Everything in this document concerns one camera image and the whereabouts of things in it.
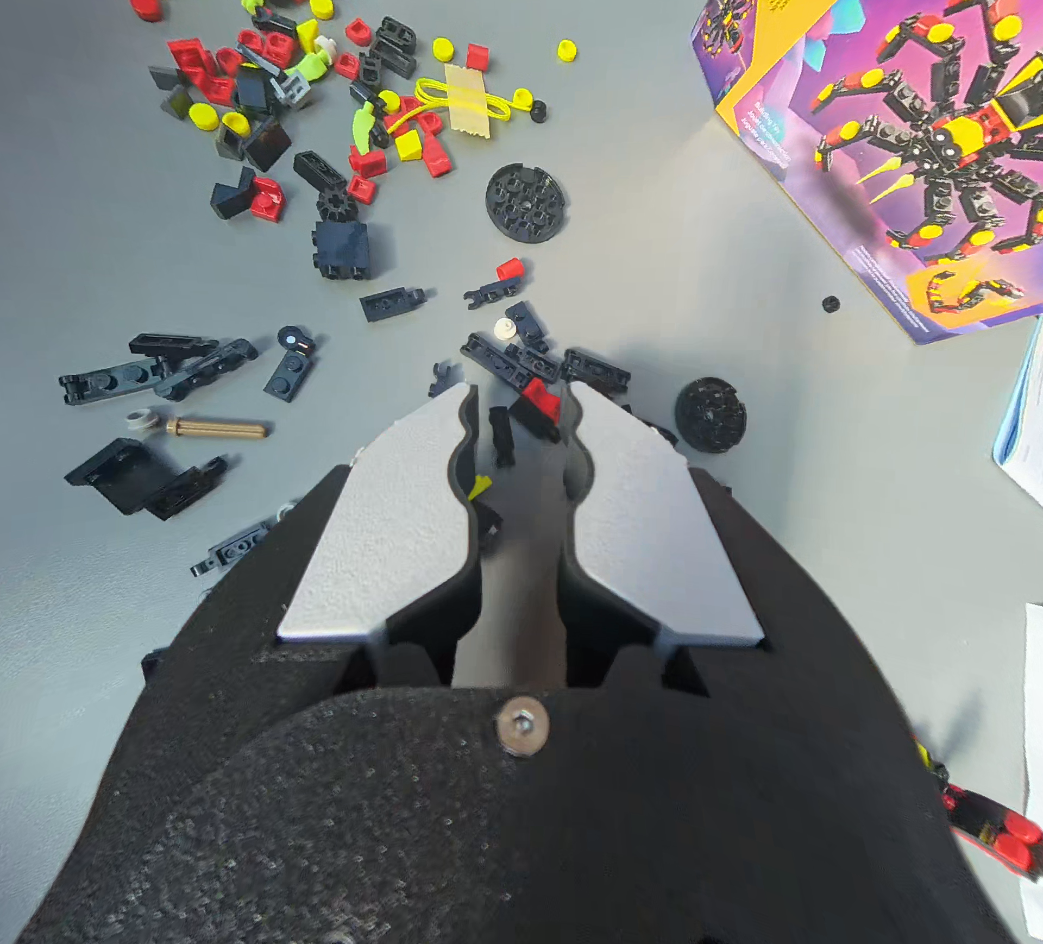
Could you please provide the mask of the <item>red black yellow brick assembly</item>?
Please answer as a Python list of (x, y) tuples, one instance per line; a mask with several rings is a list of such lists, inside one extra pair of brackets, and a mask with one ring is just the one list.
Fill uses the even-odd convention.
[(999, 860), (1012, 873), (1037, 882), (1042, 871), (1042, 828), (1018, 810), (951, 783), (947, 768), (914, 739), (938, 786), (950, 828)]

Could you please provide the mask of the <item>scattered small toy bricks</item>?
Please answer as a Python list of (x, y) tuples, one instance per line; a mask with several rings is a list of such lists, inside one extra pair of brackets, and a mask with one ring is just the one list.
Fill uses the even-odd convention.
[[(343, 22), (372, 30), (384, 15), (411, 26), (415, 59), (435, 38), (491, 52), (487, 90), (528, 90), (544, 124), (526, 111), (488, 120), (491, 136), (441, 134), (412, 123), (409, 140), (438, 141), (431, 177), (401, 161), (380, 131), (370, 149), (387, 158), (363, 174), (349, 167), (361, 134), (397, 121), (370, 105), (375, 88), (341, 75), (351, 40), (313, 14), (274, 13), (270, 0), (129, 0), (130, 26), (101, 30), (100, 7), (83, 17), (103, 60), (91, 69), (89, 115), (99, 132), (86, 149), (91, 219), (76, 214), (70, 339), (94, 364), (124, 335), (150, 344), (205, 343), (195, 357), (130, 350), (132, 389), (197, 364), (217, 345), (247, 340), (267, 350), (239, 356), (198, 381), (177, 414), (271, 416), (278, 440), (261, 442), (215, 497), (169, 524), (146, 511), (119, 517), (91, 510), (76, 527), (99, 550), (107, 583), (194, 591), (188, 564), (228, 525), (266, 512), (276, 494), (299, 494), (332, 457), (425, 401), (433, 361), (453, 357), (453, 381), (483, 383), (483, 403), (518, 398), (458, 345), (468, 332), (501, 344), (493, 329), (524, 299), (550, 330), (551, 354), (595, 350), (632, 372), (623, 396), (668, 423), (685, 381), (719, 372), (737, 382), (752, 434), (714, 464), (747, 508), (804, 560), (823, 536), (815, 511), (793, 504), (801, 465), (793, 436), (798, 403), (782, 393), (800, 363), (784, 316), (822, 326), (820, 282), (801, 259), (807, 237), (775, 205), (776, 193), (711, 115), (687, 44), (699, 0), (334, 0)], [(126, 37), (118, 35), (126, 30)], [(541, 244), (522, 244), (490, 221), (485, 192), (501, 167), (539, 167), (560, 186), (567, 222)], [(317, 221), (368, 226), (372, 277), (330, 281), (313, 264)]]

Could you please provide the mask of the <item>black domed round brick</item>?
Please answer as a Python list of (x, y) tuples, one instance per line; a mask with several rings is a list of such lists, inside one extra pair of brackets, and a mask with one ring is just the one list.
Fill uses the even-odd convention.
[(704, 454), (720, 455), (743, 439), (747, 411), (730, 383), (719, 377), (700, 377), (678, 393), (674, 420), (686, 444)]

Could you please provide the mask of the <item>black flat round plate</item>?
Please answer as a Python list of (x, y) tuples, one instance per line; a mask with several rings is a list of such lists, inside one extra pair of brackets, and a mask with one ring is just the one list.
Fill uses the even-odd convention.
[(567, 222), (567, 202), (550, 173), (539, 167), (512, 163), (498, 169), (485, 192), (487, 215), (493, 225), (522, 244), (541, 244)]

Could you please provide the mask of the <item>purple toy brick box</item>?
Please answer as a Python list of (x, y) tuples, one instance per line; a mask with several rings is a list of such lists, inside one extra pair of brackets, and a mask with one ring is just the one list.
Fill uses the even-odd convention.
[(1042, 0), (708, 0), (717, 114), (915, 343), (1041, 314)]

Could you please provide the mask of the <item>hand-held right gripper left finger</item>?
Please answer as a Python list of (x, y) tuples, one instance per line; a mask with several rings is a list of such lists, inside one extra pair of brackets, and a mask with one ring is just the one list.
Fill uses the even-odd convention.
[(425, 649), (451, 684), (481, 613), (476, 481), (479, 395), (465, 382), (362, 449), (306, 566), (278, 639)]

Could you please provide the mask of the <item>small light blue booklet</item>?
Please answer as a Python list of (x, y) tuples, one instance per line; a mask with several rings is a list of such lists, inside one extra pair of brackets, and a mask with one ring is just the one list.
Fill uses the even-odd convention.
[(1042, 318), (1036, 320), (1006, 412), (992, 447), (993, 462), (1042, 505)]

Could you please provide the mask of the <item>black cube brick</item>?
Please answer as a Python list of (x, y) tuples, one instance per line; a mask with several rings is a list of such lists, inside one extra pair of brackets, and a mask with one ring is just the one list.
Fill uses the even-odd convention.
[(314, 267), (330, 281), (368, 281), (372, 260), (368, 226), (361, 221), (317, 221), (311, 235)]

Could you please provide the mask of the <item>tan axle pin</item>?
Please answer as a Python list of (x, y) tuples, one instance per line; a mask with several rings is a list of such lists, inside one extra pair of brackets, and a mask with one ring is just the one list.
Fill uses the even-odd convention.
[(171, 437), (181, 438), (262, 440), (268, 437), (266, 426), (254, 421), (170, 417), (165, 431)]

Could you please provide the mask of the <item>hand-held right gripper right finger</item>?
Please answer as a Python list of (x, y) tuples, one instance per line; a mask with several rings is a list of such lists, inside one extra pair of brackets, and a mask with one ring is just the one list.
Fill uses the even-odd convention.
[(567, 679), (604, 679), (626, 647), (754, 648), (761, 622), (684, 455), (583, 382), (562, 400), (566, 533), (559, 616)]

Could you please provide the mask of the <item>grey desk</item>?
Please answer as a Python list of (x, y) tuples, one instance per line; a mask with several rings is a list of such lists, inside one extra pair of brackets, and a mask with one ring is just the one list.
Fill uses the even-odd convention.
[(2, 0), (2, 942), (84, 824), (134, 708), (140, 658), (208, 583), (209, 546), (302, 498), (425, 403), (498, 308), (463, 292), (514, 255), (490, 175), (544, 168), (566, 228), (524, 296), (561, 347), (631, 371), (674, 429), (698, 377), (748, 431), (688, 452), (845, 614), (959, 784), (1024, 805), (1025, 606), (1041, 509), (991, 449), (1033, 321), (915, 347), (715, 116), (688, 37), (706, 0), (338, 0), (328, 34), (392, 15), (490, 49), (489, 84), (549, 118), (443, 134), (447, 177), (380, 181), (375, 280), (320, 279), (313, 149), (347, 170), (331, 73), (292, 115), (276, 223), (224, 222), (240, 167), (162, 111), (167, 42), (227, 46), (240, 0)]

